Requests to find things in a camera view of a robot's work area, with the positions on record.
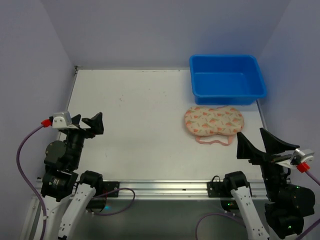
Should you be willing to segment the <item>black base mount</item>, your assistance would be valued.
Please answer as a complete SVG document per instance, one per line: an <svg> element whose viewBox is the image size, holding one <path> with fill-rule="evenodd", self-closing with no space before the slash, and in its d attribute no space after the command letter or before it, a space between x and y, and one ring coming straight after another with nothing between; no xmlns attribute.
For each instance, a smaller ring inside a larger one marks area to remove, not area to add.
<svg viewBox="0 0 320 240"><path fill-rule="evenodd" d="M215 175L210 181L206 183L207 194L209 198L219 198L220 205L223 210L233 213L239 210L236 201L230 191L225 187L224 182L218 175Z"/></svg>
<svg viewBox="0 0 320 240"><path fill-rule="evenodd" d="M107 198L117 198L118 192L113 192L107 196L97 197L99 195L109 193L120 187L119 181L104 181L98 192L93 196L86 206L86 210L89 212L102 212L107 207Z"/></svg>

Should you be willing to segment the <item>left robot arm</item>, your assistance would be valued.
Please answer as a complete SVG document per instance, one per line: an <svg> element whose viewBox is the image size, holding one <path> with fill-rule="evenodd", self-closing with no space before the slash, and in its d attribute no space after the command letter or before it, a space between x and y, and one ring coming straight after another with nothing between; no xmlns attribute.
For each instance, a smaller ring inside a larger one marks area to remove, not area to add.
<svg viewBox="0 0 320 240"><path fill-rule="evenodd" d="M58 112L41 124L65 134L65 139L51 142L45 150L45 174L38 194L43 217L34 236L41 240L69 240L86 205L102 187L100 173L87 170L78 175L75 171L85 140L104 133L103 114L85 118L79 114L71 117L68 111Z"/></svg>

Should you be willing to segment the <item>floral pink laundry bag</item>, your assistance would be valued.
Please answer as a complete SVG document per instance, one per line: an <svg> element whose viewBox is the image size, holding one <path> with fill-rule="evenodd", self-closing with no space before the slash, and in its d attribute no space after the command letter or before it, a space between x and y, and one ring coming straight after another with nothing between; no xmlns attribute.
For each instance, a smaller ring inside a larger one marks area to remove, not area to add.
<svg viewBox="0 0 320 240"><path fill-rule="evenodd" d="M193 106L185 112L184 124L199 144L229 146L237 133L243 130L245 120L242 113L232 106ZM226 137L227 142L205 140L216 135Z"/></svg>

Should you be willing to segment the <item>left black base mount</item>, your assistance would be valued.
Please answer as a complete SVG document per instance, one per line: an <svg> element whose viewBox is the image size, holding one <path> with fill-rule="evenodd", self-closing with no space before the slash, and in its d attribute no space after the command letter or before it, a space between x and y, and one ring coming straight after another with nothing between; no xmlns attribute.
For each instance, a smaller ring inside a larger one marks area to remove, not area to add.
<svg viewBox="0 0 320 240"><path fill-rule="evenodd" d="M97 197L99 195L109 193L120 187L119 181L104 181L98 192L93 196L86 206L86 210L89 212L102 212L107 207L107 198L117 198L118 192L113 192L107 196Z"/></svg>

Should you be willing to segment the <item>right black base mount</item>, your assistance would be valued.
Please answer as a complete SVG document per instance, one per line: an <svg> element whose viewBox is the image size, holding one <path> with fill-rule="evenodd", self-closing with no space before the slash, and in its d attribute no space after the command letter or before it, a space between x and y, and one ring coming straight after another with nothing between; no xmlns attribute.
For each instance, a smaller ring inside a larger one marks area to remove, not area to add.
<svg viewBox="0 0 320 240"><path fill-rule="evenodd" d="M207 194L209 198L219 198L220 205L223 210L233 213L239 210L236 201L230 191L225 187L224 182L218 175L215 175L210 181L206 183Z"/></svg>

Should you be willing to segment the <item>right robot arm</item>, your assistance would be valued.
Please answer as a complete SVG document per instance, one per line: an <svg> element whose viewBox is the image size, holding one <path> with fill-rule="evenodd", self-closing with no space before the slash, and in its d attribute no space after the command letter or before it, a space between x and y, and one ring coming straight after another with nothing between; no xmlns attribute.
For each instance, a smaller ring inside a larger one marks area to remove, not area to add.
<svg viewBox="0 0 320 240"><path fill-rule="evenodd" d="M301 240L319 224L316 222L307 230L303 229L304 218L315 213L316 197L311 189L288 183L287 178L294 169L310 176L309 162L314 159L315 153L310 149L301 150L299 145L287 143L264 128L260 129L260 134L265 151L257 149L242 132L238 132L236 157L261 168L269 200L264 206L268 226L281 240L292 235ZM223 184L236 201L248 238L270 239L253 205L245 174L241 171L228 173Z"/></svg>

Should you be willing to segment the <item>aluminium mounting rail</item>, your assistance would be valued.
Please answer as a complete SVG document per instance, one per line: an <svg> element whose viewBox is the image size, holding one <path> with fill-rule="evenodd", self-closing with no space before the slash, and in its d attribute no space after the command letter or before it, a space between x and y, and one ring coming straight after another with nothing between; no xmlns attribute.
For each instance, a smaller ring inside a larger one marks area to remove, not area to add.
<svg viewBox="0 0 320 240"><path fill-rule="evenodd" d="M220 200L209 197L207 180L119 180L121 190L116 200Z"/></svg>

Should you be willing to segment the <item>blue plastic bin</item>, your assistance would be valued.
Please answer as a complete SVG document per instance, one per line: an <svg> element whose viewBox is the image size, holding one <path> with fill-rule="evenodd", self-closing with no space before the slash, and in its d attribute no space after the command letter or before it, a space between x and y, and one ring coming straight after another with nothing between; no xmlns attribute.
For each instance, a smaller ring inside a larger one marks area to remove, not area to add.
<svg viewBox="0 0 320 240"><path fill-rule="evenodd" d="M248 106L267 96L257 59L247 54L196 54L189 58L197 105Z"/></svg>

